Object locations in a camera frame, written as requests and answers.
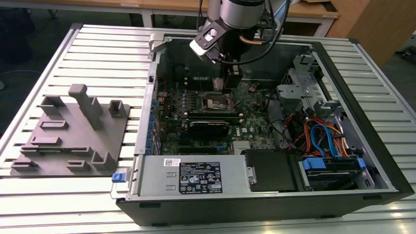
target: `motherboard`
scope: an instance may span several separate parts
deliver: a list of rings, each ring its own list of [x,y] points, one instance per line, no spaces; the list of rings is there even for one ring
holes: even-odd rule
[[[241,82],[232,93],[223,94],[201,80],[193,87],[165,82],[159,86],[163,155],[233,155],[244,149],[275,149],[265,119],[269,90]]]

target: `power supply label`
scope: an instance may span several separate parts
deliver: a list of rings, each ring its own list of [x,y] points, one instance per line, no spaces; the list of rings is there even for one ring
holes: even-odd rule
[[[223,192],[220,162],[181,162],[179,177],[181,194]]]

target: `gray plastic bracket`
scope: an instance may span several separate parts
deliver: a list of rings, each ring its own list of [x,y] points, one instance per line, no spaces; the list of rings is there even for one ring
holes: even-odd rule
[[[72,172],[84,172],[84,171],[88,171],[91,169],[85,160],[68,160],[67,168]]]
[[[113,118],[124,118],[127,117],[125,109],[121,100],[112,100],[109,102],[108,111],[111,117]]]
[[[67,129],[68,123],[64,120],[41,121],[39,127],[41,129]]]
[[[120,100],[100,104],[83,84],[68,93],[77,103],[44,98],[45,113],[12,163],[12,176],[111,176],[116,171],[131,107]]]
[[[60,99],[60,96],[45,96],[39,107],[43,109],[45,114],[51,117],[60,117],[57,108],[65,106],[65,103]]]
[[[101,106],[96,98],[89,99],[87,95],[87,85],[84,84],[72,84],[69,87],[69,96],[73,97],[79,104],[79,109],[83,112],[91,127],[93,130],[103,128],[103,123],[100,120]]]
[[[99,155],[99,152],[93,152],[91,159],[92,166],[99,171],[109,171],[116,166],[116,161],[112,159],[109,152],[105,153],[104,158]]]

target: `white label sticker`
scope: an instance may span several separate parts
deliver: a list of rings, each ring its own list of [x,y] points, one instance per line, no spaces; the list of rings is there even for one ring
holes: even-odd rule
[[[163,165],[165,167],[179,167],[181,159],[180,158],[165,158]]]
[[[337,18],[339,16],[323,15],[323,18]]]
[[[127,3],[121,3],[120,6],[132,6],[132,7],[139,7],[139,4],[127,4]]]

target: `aluminum slotted table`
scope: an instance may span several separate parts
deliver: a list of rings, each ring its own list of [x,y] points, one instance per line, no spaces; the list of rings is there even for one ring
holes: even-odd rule
[[[385,206],[367,207],[341,218],[228,223],[152,228],[137,226],[120,211],[115,199],[128,191],[127,183],[109,177],[11,178],[12,160],[29,138],[41,116],[44,95],[65,96],[72,83],[88,86],[100,103],[121,99],[132,106],[119,168],[132,166],[133,144],[140,124],[144,88],[151,60],[149,36],[193,31],[83,25],[69,30],[11,126],[0,140],[0,228],[1,233],[413,233],[416,196]],[[305,40],[307,37],[284,36]],[[347,39],[319,40],[335,62],[403,173],[416,189],[416,114],[359,44]],[[331,85],[324,79],[332,95]]]

